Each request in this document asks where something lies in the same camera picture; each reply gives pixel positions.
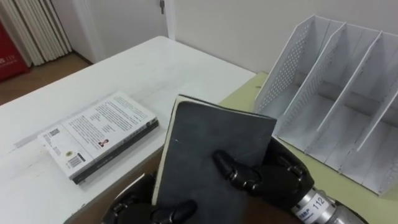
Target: perforated panel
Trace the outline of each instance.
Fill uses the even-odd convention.
[[[318,89],[326,74],[325,71],[330,65],[336,49],[338,48],[338,42],[344,29],[345,26],[342,26],[341,29],[330,37],[324,51],[317,62],[315,62],[314,67],[288,107],[286,112],[287,117],[282,125],[281,131],[292,124],[292,121],[301,113],[302,108],[318,93]]]
[[[291,84],[299,66],[299,61],[303,55],[305,44],[307,43],[308,33],[312,23],[308,23],[301,31],[294,35],[294,46],[289,50],[286,60],[277,71],[276,79],[265,94],[260,104],[260,112],[274,99],[278,98]]]

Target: wooden floor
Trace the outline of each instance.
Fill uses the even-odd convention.
[[[0,105],[42,88],[63,77],[90,66],[75,54],[69,54],[53,62],[33,67],[29,73],[0,82]]]

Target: door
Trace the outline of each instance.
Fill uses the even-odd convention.
[[[99,41],[110,57],[159,35],[167,36],[160,0],[86,0]]]
[[[160,0],[52,2],[72,48],[93,63],[159,35],[167,36]]]

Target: white wall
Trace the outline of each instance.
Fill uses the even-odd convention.
[[[398,34],[397,0],[174,1],[178,41],[254,72],[269,72],[312,14]]]

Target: notebook cover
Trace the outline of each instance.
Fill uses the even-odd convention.
[[[267,116],[177,99],[152,203],[194,199],[198,210],[187,224],[241,223],[247,195],[222,178],[212,153],[222,149],[239,162],[261,165],[275,124]]]

